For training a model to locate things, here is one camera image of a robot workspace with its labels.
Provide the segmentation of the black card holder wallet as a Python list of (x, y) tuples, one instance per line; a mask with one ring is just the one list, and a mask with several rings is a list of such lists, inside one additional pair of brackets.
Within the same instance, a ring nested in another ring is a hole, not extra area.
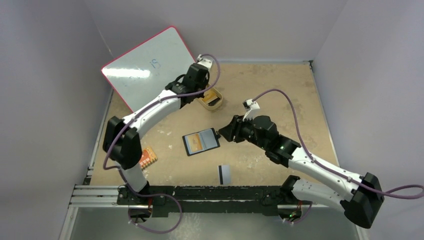
[(198, 132), (193, 132), (182, 136), (182, 141), (187, 156), (196, 155), (202, 152), (220, 147), (219, 138), (221, 135), (215, 129), (207, 128)]

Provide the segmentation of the grey card with magnetic stripe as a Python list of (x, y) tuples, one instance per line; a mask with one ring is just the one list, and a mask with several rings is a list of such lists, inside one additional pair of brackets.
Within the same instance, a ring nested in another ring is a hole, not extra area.
[(218, 166), (218, 178), (221, 185), (227, 186), (231, 184), (231, 171), (229, 165)]

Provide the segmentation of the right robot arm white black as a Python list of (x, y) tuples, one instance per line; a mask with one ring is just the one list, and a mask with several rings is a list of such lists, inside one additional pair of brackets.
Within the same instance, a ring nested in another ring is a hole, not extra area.
[(360, 175), (342, 169), (306, 150), (293, 139), (281, 135), (269, 116), (243, 120), (234, 115), (218, 133), (228, 142), (249, 143), (264, 150), (275, 164), (304, 173), (319, 183), (296, 179), (281, 189), (280, 196), (288, 204), (296, 200), (316, 202), (342, 211), (355, 225), (370, 229), (384, 202), (379, 179), (372, 173)]

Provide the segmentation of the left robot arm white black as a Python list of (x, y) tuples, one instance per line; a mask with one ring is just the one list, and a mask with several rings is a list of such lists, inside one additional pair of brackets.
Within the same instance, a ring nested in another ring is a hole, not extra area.
[(104, 170), (117, 169), (130, 188), (129, 197), (138, 205), (149, 199), (149, 182), (144, 176), (140, 160), (143, 155), (141, 139), (162, 119), (181, 109), (209, 89), (213, 63), (200, 60), (191, 64), (185, 74), (169, 82), (148, 104), (123, 118), (112, 117), (106, 125), (102, 148), (106, 152)]

